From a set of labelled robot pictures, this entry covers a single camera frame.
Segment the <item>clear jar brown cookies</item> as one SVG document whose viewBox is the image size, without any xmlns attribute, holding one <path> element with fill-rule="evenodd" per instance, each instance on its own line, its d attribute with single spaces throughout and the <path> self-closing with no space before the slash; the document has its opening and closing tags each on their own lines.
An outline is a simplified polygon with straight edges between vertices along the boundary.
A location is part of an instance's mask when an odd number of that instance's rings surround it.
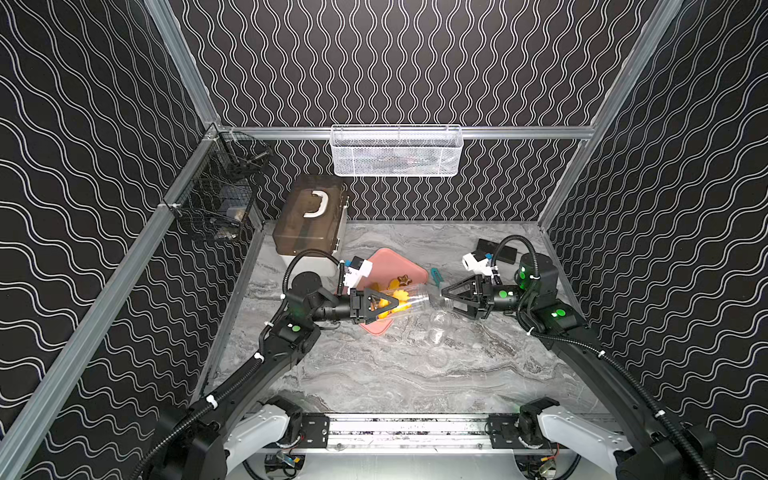
<svg viewBox="0 0 768 480">
<path fill-rule="evenodd" d="M 444 311 L 434 313 L 428 322 L 427 340 L 434 345 L 441 344 L 453 326 L 453 316 Z"/>
</svg>

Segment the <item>clear jar orange cookies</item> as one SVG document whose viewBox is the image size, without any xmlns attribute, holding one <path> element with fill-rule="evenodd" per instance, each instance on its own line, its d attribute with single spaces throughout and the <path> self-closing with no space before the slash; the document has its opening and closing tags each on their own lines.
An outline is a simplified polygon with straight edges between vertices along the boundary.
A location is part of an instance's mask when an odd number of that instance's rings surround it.
<svg viewBox="0 0 768 480">
<path fill-rule="evenodd" d="M 398 306 L 379 314 L 377 316 L 379 320 L 399 319 L 407 316 L 420 315 L 431 307 L 427 287 L 423 284 L 384 290 L 383 294 L 397 299 Z"/>
</svg>

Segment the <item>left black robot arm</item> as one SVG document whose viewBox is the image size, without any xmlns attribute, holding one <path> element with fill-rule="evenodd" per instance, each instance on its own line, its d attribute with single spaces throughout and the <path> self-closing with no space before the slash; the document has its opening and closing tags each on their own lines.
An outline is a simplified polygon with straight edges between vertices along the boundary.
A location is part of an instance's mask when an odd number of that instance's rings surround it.
<svg viewBox="0 0 768 480">
<path fill-rule="evenodd" d="M 292 273 L 316 253 L 304 250 L 287 266 L 282 302 L 260 333 L 255 353 L 187 409 L 161 414 L 132 478 L 225 479 L 266 446 L 290 450 L 303 441 L 306 423 L 299 408 L 280 398 L 264 400 L 264 392 L 311 351 L 323 322 L 370 324 L 401 304 L 370 288 L 339 284 L 331 292 L 314 272 Z"/>
</svg>

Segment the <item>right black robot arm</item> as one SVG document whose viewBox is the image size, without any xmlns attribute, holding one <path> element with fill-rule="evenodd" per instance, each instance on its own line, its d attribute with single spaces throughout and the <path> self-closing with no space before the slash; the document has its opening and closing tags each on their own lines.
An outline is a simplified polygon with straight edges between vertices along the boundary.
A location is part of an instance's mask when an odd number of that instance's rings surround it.
<svg viewBox="0 0 768 480">
<path fill-rule="evenodd" d="M 462 263 L 469 277 L 446 286 L 442 297 L 469 320 L 494 313 L 511 317 L 525 333 L 565 362 L 618 424 L 615 431 L 565 409 L 550 397 L 520 406 L 512 424 L 486 424 L 495 447 L 565 446 L 615 479 L 712 479 L 715 435 L 684 426 L 641 382 L 599 345 L 588 321 L 558 296 L 552 259 L 521 235 L 480 240 Z"/>
</svg>

